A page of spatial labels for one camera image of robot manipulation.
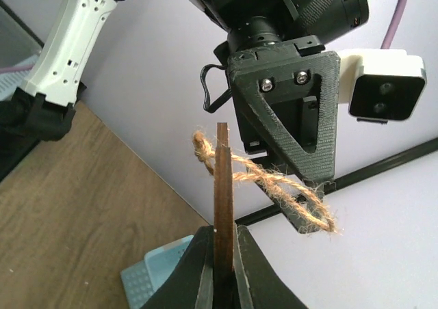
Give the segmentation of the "brown heart ornament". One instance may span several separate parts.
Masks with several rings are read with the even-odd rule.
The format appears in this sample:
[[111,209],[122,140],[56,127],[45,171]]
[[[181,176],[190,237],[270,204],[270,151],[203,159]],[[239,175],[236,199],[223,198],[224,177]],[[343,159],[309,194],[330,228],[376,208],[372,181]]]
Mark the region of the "brown heart ornament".
[[[259,164],[251,161],[250,158],[248,157],[242,156],[240,153],[234,153],[234,152],[231,153],[231,162],[232,162],[232,166],[237,168],[237,171],[231,174],[234,187],[238,189],[243,186],[245,186],[247,189],[258,187],[267,197],[268,197],[267,193],[262,189],[260,185],[258,185],[255,182],[254,175],[262,174],[262,173],[282,174],[277,170],[269,170],[268,168],[262,168]],[[321,199],[323,199],[323,197],[325,196],[324,186],[325,184],[329,183],[329,182],[325,182],[325,183],[317,184],[308,180],[299,181],[297,178],[294,177],[288,177],[288,178],[292,180],[296,180],[309,188],[315,189],[319,193],[319,197]],[[326,263],[326,266],[328,267],[342,266],[342,262],[343,262],[342,251],[340,249],[338,250],[333,249],[333,246],[339,241],[339,236],[337,236],[337,233],[328,233],[328,234],[329,234],[329,236],[327,237],[328,241],[326,242],[326,245],[322,248],[323,250],[327,250],[328,252],[323,253],[321,255],[321,261],[324,261]]]

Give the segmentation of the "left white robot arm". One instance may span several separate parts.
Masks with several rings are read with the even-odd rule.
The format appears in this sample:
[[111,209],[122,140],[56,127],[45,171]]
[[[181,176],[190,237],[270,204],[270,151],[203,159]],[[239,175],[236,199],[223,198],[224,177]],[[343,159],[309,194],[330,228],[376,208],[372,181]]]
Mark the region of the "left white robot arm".
[[226,36],[188,0],[126,0],[82,74],[88,108],[207,221],[213,182],[194,156],[193,132],[213,139],[226,122],[233,152],[244,154],[233,102],[203,109],[200,71],[217,62],[213,51]]

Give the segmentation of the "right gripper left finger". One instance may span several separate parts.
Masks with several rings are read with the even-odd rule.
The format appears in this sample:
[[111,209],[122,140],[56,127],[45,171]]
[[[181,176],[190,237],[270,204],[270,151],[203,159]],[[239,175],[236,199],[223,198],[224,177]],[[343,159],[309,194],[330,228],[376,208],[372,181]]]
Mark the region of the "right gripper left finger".
[[197,230],[164,284],[143,305],[146,309],[210,309],[213,307],[213,228]]

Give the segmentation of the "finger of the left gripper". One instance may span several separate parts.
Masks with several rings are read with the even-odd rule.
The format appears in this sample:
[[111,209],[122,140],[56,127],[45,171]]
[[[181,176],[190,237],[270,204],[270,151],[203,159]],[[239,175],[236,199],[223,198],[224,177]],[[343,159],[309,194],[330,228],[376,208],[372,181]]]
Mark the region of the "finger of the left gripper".
[[338,232],[335,218],[315,189],[282,174],[255,174],[254,179],[271,200],[278,202],[299,233]]
[[227,79],[244,150],[301,180],[335,173],[340,58],[270,51],[230,56]]

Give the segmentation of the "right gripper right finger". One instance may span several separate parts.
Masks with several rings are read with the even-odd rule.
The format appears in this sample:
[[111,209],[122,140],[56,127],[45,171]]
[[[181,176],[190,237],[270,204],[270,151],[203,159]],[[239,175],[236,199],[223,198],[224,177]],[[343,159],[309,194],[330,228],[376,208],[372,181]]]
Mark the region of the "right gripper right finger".
[[276,274],[246,226],[235,226],[233,240],[235,308],[306,308]]

